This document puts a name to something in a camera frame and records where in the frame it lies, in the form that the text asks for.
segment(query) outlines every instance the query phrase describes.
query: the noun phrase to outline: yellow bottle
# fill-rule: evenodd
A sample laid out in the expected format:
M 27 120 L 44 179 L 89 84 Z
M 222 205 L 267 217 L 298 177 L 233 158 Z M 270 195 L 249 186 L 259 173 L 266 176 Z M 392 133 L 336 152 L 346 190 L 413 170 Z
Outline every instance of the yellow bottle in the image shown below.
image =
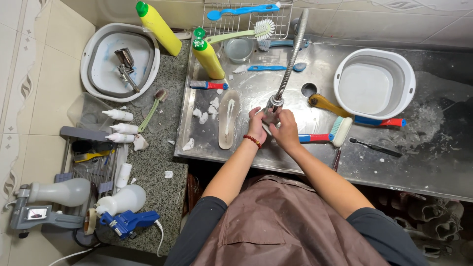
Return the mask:
M 209 45 L 203 40 L 205 30 L 198 27 L 194 30 L 194 35 L 196 38 L 192 41 L 192 52 L 194 53 L 195 58 L 199 60 L 211 79 L 221 80 L 225 78 L 225 72 L 220 65 L 219 59 L 217 58 L 212 45 Z
M 158 42 L 173 56 L 181 51 L 182 42 L 176 37 L 171 28 L 166 24 L 154 7 L 139 1 L 136 11 L 141 18 L 143 26 L 150 29 Z

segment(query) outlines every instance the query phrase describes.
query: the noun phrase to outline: masking tape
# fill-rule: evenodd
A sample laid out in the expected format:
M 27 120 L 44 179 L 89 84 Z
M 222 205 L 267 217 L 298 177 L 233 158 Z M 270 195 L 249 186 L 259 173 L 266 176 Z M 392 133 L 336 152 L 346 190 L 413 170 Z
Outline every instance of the masking tape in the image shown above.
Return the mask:
M 97 222 L 97 211 L 94 208 L 88 209 L 86 213 L 86 218 L 84 221 L 85 235 L 91 235 L 94 233 L 96 222 Z

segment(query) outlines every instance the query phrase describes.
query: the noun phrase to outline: sink drain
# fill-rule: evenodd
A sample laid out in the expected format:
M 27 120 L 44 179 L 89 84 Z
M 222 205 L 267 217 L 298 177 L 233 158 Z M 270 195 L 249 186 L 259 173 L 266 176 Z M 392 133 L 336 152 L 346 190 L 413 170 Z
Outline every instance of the sink drain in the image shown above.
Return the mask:
M 301 89 L 302 95 L 309 98 L 312 94 L 317 93 L 317 86 L 314 83 L 306 83 Z

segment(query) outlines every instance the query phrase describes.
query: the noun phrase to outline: wire rack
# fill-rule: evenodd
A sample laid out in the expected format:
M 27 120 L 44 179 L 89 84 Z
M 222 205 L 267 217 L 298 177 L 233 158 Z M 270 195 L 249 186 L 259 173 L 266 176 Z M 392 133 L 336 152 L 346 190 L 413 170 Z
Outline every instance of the wire rack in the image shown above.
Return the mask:
M 291 21 L 292 13 L 292 0 L 281 1 L 281 7 L 279 11 L 275 12 L 264 12 L 264 13 L 249 13 L 243 15 L 232 15 L 225 13 L 222 18 L 217 21 L 211 21 L 207 18 L 207 14 L 210 11 L 224 9 L 238 9 L 243 7 L 254 7 L 260 4 L 226 4 L 226 3 L 209 3 L 204 2 L 204 14 L 202 28 L 207 32 L 208 36 L 214 36 L 219 34 L 227 34 L 238 31 L 245 31 L 254 29 L 257 21 L 264 19 L 271 19 L 276 25 L 274 34 L 271 36 L 273 40 L 282 40 L 288 36 L 289 23 Z

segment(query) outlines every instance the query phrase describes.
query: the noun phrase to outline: faucet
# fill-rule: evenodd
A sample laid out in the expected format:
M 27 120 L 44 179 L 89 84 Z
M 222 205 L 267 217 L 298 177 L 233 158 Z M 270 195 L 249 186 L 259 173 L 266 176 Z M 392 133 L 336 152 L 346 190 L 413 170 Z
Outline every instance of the faucet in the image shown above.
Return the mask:
M 299 49 L 301 48 L 302 41 L 304 39 L 304 32 L 306 31 L 307 20 L 309 18 L 309 9 L 304 9 L 302 14 L 299 17 L 298 22 L 298 30 L 295 30 L 296 39 L 294 40 L 294 48 L 292 49 L 292 55 L 289 59 L 288 68 L 284 73 L 284 77 L 282 78 L 281 85 L 279 86 L 279 90 L 276 94 L 272 95 L 269 100 L 266 108 L 272 111 L 273 114 L 276 112 L 280 112 L 282 106 L 284 104 L 284 99 L 282 98 L 282 93 L 286 89 L 286 85 L 288 84 L 289 76 L 292 72 L 292 67 L 296 62 L 297 54 L 299 53 Z

